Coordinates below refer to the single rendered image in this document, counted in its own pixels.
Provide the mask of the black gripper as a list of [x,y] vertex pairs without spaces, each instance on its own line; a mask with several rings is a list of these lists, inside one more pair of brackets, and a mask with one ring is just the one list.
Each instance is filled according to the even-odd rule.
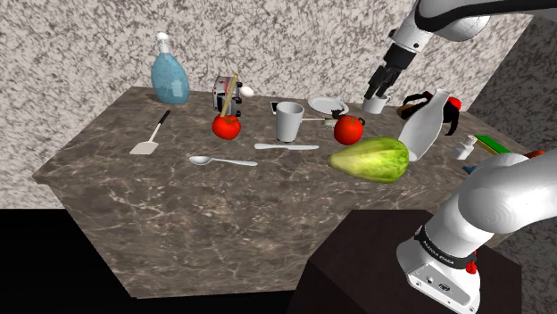
[[364,95],[366,100],[372,96],[383,96],[397,81],[403,70],[406,70],[413,60],[413,52],[393,43],[383,57],[385,66],[380,65],[369,80],[369,87]]

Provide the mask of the silver butter knife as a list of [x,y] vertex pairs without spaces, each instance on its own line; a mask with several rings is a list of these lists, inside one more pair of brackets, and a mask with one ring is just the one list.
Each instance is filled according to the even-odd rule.
[[263,143],[254,144],[254,149],[256,150],[287,149],[290,151],[308,151],[308,150],[316,150],[319,148],[320,147],[318,145],[272,145],[272,144],[263,144]]

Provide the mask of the silver toaster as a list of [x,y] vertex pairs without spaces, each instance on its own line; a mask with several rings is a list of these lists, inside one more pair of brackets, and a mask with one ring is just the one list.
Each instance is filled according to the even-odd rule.
[[[217,112],[221,112],[223,105],[226,101],[226,97],[230,88],[232,77],[218,76],[215,79],[213,87],[213,109]],[[236,117],[241,116],[241,111],[238,106],[242,103],[242,98],[240,95],[239,88],[243,86],[243,83],[238,81],[234,86],[231,100],[227,108],[227,115],[234,115]]]

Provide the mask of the silver spoon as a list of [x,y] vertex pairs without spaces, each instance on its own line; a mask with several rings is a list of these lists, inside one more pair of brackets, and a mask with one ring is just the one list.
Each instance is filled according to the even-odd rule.
[[191,156],[189,160],[196,165],[207,165],[212,161],[226,162],[226,163],[250,166],[250,167],[254,167],[258,165],[256,161],[228,160],[228,159],[213,158],[209,156]]

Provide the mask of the grey cup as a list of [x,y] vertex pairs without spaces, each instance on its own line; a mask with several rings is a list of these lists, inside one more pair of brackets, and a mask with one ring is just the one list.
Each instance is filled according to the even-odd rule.
[[299,103],[280,102],[276,110],[276,138],[285,143],[294,142],[302,122],[304,107]]

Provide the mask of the black and red headphones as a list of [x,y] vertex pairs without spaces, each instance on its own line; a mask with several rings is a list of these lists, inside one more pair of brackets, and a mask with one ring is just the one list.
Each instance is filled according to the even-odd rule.
[[[403,100],[403,105],[397,109],[397,115],[403,119],[408,120],[415,112],[423,108],[429,103],[433,94],[429,91],[424,91],[419,94],[408,95]],[[461,101],[456,97],[449,97],[443,108],[443,122],[450,123],[447,136],[452,136],[458,128],[460,117]]]

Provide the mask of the wooden stick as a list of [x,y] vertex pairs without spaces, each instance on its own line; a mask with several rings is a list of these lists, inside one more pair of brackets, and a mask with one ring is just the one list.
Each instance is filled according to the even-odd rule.
[[230,101],[233,97],[233,94],[234,94],[234,89],[235,89],[236,84],[237,84],[238,76],[239,76],[239,73],[238,73],[238,71],[236,71],[234,73],[233,77],[232,77],[232,80],[230,81],[228,92],[226,93],[225,102],[224,102],[224,104],[222,106],[222,110],[220,112],[220,117],[221,118],[224,118],[227,115],[227,110],[228,110],[228,107],[229,107],[229,103],[230,103]]

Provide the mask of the green squash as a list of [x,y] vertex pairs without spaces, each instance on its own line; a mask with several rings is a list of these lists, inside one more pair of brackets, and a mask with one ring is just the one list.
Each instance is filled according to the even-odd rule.
[[330,154],[328,165],[356,178],[391,184],[406,171],[409,151],[393,137],[367,138]]

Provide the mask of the green book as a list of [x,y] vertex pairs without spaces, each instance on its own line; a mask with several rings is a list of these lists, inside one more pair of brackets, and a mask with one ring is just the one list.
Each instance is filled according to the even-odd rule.
[[476,143],[492,155],[511,152],[511,150],[499,144],[490,136],[475,135],[474,137],[477,139]]

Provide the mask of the dark robot stand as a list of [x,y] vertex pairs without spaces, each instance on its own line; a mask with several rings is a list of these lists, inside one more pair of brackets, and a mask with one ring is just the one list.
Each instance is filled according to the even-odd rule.
[[308,260],[287,314],[521,314],[521,268],[486,242],[525,224],[454,202],[351,211]]

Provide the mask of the white plate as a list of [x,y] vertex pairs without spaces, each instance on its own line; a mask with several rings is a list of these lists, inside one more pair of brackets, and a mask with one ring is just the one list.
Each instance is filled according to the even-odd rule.
[[331,115],[333,111],[340,111],[341,114],[347,114],[349,107],[336,98],[326,96],[313,96],[308,99],[309,106],[316,112]]

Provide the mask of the blue spray bottle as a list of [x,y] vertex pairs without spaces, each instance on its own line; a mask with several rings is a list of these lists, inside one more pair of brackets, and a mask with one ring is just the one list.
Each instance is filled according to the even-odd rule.
[[189,98],[187,74],[170,52],[169,36],[158,32],[155,38],[159,54],[151,68],[154,92],[162,103],[183,104]]

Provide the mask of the small white pump bottle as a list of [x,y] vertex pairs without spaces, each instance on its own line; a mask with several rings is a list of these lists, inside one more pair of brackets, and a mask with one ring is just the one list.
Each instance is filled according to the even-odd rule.
[[470,153],[474,150],[474,144],[477,142],[477,138],[472,135],[468,135],[463,141],[459,142],[452,151],[452,156],[456,160],[466,160]]

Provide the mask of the red tomato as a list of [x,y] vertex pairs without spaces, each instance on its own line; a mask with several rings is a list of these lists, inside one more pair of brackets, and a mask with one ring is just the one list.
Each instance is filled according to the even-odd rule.
[[225,140],[234,139],[241,131],[241,124],[238,118],[234,115],[219,114],[215,117],[212,123],[212,132]]
[[334,127],[334,138],[342,145],[353,145],[362,137],[364,125],[364,119],[344,115]]

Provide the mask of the white mug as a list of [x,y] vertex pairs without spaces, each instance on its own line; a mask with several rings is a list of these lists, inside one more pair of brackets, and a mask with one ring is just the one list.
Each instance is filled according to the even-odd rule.
[[389,95],[374,95],[371,99],[365,99],[362,103],[362,109],[371,114],[380,114],[385,105],[390,101]]

